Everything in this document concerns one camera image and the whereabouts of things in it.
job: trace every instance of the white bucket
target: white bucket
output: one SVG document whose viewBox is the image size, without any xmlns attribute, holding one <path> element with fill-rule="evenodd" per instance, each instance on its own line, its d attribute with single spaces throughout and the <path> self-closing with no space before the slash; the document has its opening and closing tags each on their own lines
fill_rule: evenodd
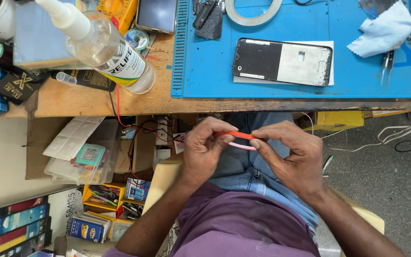
<svg viewBox="0 0 411 257">
<path fill-rule="evenodd" d="M 3 0 L 0 6 L 0 41 L 15 35 L 15 1 Z"/>
</svg>

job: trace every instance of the wooden workbench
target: wooden workbench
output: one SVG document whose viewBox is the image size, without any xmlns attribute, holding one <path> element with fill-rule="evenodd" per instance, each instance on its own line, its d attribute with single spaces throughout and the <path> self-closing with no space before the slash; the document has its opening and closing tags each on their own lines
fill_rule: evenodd
<svg viewBox="0 0 411 257">
<path fill-rule="evenodd" d="M 155 86 L 142 95 L 134 95 L 120 87 L 120 114 L 175 114 L 241 111 L 316 111 L 316 110 L 395 110 L 411 109 L 411 99 L 210 99 L 210 98 L 172 98 L 170 96 L 171 69 L 174 37 L 159 35 L 154 48 L 169 51 L 152 51 L 153 57 L 147 58 L 155 68 L 157 78 Z M 117 91 L 112 92 L 115 105 Z M 55 79 L 47 80 L 39 91 L 36 117 L 53 116 L 113 116 L 109 93 L 90 87 L 76 85 L 70 87 Z M 9 111 L 0 117 L 26 117 L 24 104 L 14 106 L 10 103 Z"/>
</svg>

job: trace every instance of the hand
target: hand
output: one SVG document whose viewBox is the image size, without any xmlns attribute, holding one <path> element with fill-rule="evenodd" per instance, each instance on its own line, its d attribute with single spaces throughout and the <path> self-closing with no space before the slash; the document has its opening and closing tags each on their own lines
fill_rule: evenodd
<svg viewBox="0 0 411 257">
<path fill-rule="evenodd" d="M 212 177 L 221 151 L 234 140 L 231 135 L 221 135 L 212 141 L 212 135 L 220 131 L 238 131 L 238 129 L 225 121 L 208 117 L 188 133 L 179 179 L 199 188 Z"/>
<path fill-rule="evenodd" d="M 283 159 L 267 142 L 259 139 L 250 141 L 287 188 L 305 202 L 324 193 L 321 138 L 304 132 L 289 121 L 262 127 L 252 135 L 265 140 L 280 140 L 290 149 L 289 156 Z"/>
</svg>

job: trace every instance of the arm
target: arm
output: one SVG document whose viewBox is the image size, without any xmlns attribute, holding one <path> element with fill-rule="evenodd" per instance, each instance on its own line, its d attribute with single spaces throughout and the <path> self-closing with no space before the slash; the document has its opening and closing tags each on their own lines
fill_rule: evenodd
<svg viewBox="0 0 411 257">
<path fill-rule="evenodd" d="M 221 151 L 234 140 L 230 135 L 222 135 L 216 141 L 211 141 L 210 137 L 214 132 L 236 130 L 224 121 L 207 118 L 188 133 L 184 164 L 179 177 L 166 193 L 129 227 L 115 248 L 134 256 L 155 256 L 186 201 L 213 175 Z"/>
<path fill-rule="evenodd" d="M 359 216 L 323 181 L 323 141 L 284 121 L 252 132 L 257 138 L 280 140 L 290 155 L 280 157 L 265 141 L 255 147 L 280 181 L 323 218 L 347 257 L 405 256 L 384 235 Z"/>
</svg>

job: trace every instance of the cleaner bottle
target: cleaner bottle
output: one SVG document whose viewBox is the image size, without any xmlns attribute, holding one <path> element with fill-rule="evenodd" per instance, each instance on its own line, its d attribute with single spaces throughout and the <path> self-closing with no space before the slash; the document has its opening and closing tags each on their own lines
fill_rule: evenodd
<svg viewBox="0 0 411 257">
<path fill-rule="evenodd" d="M 80 12 L 70 3 L 36 0 L 64 34 L 68 53 L 134 94 L 149 91 L 155 69 L 128 43 L 111 21 L 98 11 Z"/>
</svg>

